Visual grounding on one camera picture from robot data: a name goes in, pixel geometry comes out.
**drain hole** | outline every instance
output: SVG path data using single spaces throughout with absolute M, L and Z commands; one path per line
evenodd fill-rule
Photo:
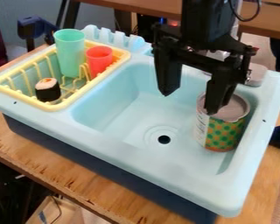
M 171 139 L 168 136 L 160 136 L 157 140 L 161 144 L 168 144 L 171 141 Z

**orange plastic cup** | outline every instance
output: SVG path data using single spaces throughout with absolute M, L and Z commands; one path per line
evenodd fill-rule
M 92 80 L 112 64 L 112 48 L 104 45 L 91 47 L 86 51 L 86 57 Z

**light blue plastic sink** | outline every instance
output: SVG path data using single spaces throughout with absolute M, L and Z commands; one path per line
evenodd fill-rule
M 0 110 L 217 214 L 236 216 L 275 127 L 280 73 L 267 72 L 261 87 L 238 86 L 252 109 L 238 148 L 226 153 L 206 150 L 193 138 L 196 100 L 207 80 L 184 66 L 181 88 L 163 97 L 153 58 L 133 54 L 69 108 L 45 112 L 0 93 Z M 161 144 L 162 135 L 171 142 Z

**yellow dish rack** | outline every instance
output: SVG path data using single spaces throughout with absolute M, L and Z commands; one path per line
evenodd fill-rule
M 93 46 L 104 46 L 94 41 L 85 40 L 85 51 Z M 103 73 L 99 73 L 93 80 L 88 73 L 88 64 L 80 65 L 79 77 L 69 78 L 60 72 L 56 47 L 31 58 L 0 76 L 0 92 L 10 95 L 34 107 L 57 111 L 68 107 L 83 96 L 89 89 L 104 80 L 115 69 L 130 58 L 130 52 L 110 46 L 112 48 L 113 63 Z M 39 101 L 35 95 L 35 85 L 44 78 L 55 78 L 60 83 L 61 97 L 57 101 Z

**white wall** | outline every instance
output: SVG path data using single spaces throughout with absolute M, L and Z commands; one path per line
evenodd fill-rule
M 18 18 L 38 15 L 55 24 L 60 5 L 61 0 L 0 0 L 0 29 L 4 42 L 25 46 L 25 41 L 18 37 Z M 81 29 L 89 24 L 114 30 L 113 9 L 82 3 L 75 28 Z M 43 43 L 43 37 L 36 43 Z

